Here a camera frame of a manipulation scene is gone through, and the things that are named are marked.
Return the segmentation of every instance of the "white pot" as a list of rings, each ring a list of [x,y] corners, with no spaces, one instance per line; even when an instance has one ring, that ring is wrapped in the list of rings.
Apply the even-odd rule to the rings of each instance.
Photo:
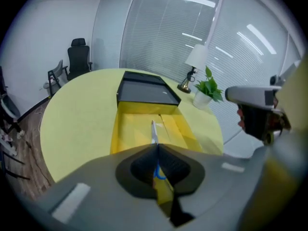
[[[200,110],[204,110],[211,100],[211,97],[205,95],[203,92],[197,91],[193,99],[193,105]]]

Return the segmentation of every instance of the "green leaves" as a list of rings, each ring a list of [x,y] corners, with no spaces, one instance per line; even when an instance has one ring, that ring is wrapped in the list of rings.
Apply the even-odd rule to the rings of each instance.
[[[207,78],[212,77],[212,71],[208,68],[208,66],[205,66],[205,75]]]
[[[217,83],[212,77],[211,70],[207,66],[205,68],[205,76],[205,81],[199,81],[199,84],[195,85],[197,89],[205,95],[211,97],[216,102],[223,101],[221,96],[222,90],[217,88]]]

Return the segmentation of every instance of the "black mesh chair back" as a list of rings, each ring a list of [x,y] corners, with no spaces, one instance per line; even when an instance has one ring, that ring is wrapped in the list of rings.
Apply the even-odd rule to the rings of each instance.
[[[70,73],[67,80],[72,80],[90,71],[88,65],[89,50],[90,48],[86,45],[85,39],[76,38],[72,41],[71,47],[67,50],[70,62]]]

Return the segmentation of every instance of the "white lampshade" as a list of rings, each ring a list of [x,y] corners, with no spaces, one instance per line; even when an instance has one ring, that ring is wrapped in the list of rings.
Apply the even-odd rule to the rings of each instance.
[[[196,44],[185,63],[197,69],[205,70],[207,52],[207,46]]]

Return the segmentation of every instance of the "yellow box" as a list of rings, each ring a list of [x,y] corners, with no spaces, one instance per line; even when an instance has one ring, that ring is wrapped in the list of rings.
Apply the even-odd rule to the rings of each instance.
[[[152,120],[159,143],[203,152],[177,106],[155,103],[120,102],[115,117],[110,153],[118,153],[152,142]]]

